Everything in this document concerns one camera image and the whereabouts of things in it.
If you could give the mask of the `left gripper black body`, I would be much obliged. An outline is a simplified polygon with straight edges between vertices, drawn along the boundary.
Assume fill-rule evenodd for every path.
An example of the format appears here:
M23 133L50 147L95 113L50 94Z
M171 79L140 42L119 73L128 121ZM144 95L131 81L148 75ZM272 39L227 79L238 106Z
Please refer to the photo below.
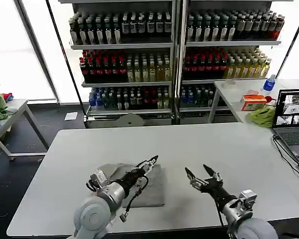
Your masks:
M129 191L137 182L137 180L145 175L146 171L143 168L133 168L127 172L117 183L122 186L125 191Z

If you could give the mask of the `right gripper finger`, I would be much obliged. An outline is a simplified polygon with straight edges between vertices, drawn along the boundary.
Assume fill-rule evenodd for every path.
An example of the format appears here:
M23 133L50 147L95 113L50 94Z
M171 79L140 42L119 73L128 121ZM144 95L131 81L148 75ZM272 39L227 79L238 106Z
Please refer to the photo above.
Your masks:
M215 172L211 167L205 164L203 164L203 167L211 178L215 179L221 185L223 184L223 179L218 172Z
M201 179L197 178L187 167L185 167L185 172L186 172L187 178L190 181L190 185L193 188L201 191L207 185L207 182L205 180L201 180Z

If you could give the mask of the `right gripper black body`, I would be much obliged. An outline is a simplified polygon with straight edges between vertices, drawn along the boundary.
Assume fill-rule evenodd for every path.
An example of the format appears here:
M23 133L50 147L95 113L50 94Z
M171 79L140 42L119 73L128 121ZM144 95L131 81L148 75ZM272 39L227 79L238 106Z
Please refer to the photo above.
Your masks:
M224 207L231 200L237 199L223 188L222 181L217 181L215 178L205 179L205 181L207 184L200 186L200 192L208 193L216 201L218 207Z

